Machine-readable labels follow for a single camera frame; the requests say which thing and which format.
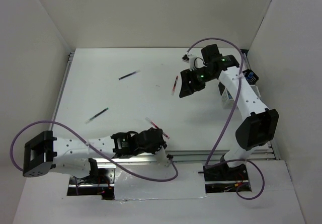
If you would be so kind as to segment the red gel pen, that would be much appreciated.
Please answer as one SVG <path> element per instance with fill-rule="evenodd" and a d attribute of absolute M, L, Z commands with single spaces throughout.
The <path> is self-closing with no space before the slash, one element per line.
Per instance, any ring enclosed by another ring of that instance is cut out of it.
<path fill-rule="evenodd" d="M 176 76 L 175 78 L 175 81 L 174 81 L 174 84 L 173 84 L 173 88 L 172 88 L 172 91 L 171 91 L 171 95 L 173 96 L 174 93 L 175 93 L 175 90 L 176 90 L 176 86 L 177 86 L 177 83 L 178 83 L 178 78 L 179 76 Z"/>
<path fill-rule="evenodd" d="M 160 129 L 153 121 L 151 121 L 148 117 L 145 118 L 146 121 L 151 124 L 154 128 Z M 162 130 L 162 134 L 166 139 L 170 139 L 170 137 Z"/>

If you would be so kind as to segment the dark purple gel pen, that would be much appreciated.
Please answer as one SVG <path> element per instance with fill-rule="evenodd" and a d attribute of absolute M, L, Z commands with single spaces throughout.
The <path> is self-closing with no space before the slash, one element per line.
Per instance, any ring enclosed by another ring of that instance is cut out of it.
<path fill-rule="evenodd" d="M 139 72 L 140 72 L 140 70 L 133 71 L 133 72 L 131 72 L 131 73 L 128 73 L 128 74 L 126 74 L 126 75 L 124 75 L 124 76 L 119 77 L 119 78 L 118 78 L 118 80 L 123 80 L 123 79 L 125 79 L 125 78 L 127 78 L 127 77 L 130 77 L 130 76 L 132 76 L 132 75 L 135 75 L 135 74 L 137 74 L 137 73 L 139 73 Z"/>

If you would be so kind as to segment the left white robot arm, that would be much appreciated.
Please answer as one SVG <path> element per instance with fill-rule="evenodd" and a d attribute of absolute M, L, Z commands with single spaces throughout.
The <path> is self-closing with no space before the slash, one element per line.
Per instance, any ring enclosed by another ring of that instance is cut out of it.
<path fill-rule="evenodd" d="M 99 178 L 97 158 L 129 159 L 148 153 L 155 156 L 158 164 L 168 167 L 166 147 L 162 131 L 155 128 L 86 141 L 54 137 L 52 131 L 44 131 L 25 143 L 23 176 L 33 178 L 56 172 L 94 183 Z"/>

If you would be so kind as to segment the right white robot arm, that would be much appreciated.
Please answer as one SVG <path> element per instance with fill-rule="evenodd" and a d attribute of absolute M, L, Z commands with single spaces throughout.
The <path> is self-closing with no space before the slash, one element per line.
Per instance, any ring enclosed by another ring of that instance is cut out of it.
<path fill-rule="evenodd" d="M 229 91 L 243 120 L 235 131 L 236 145 L 223 156 L 224 164 L 219 168 L 221 177 L 230 180 L 237 174 L 237 167 L 244 164 L 254 150 L 273 139 L 279 114 L 256 95 L 233 55 L 222 55 L 215 44 L 202 48 L 201 54 L 203 67 L 197 67 L 197 58 L 189 53 L 182 57 L 190 67 L 181 71 L 179 97 L 203 90 L 212 80 L 219 80 Z"/>

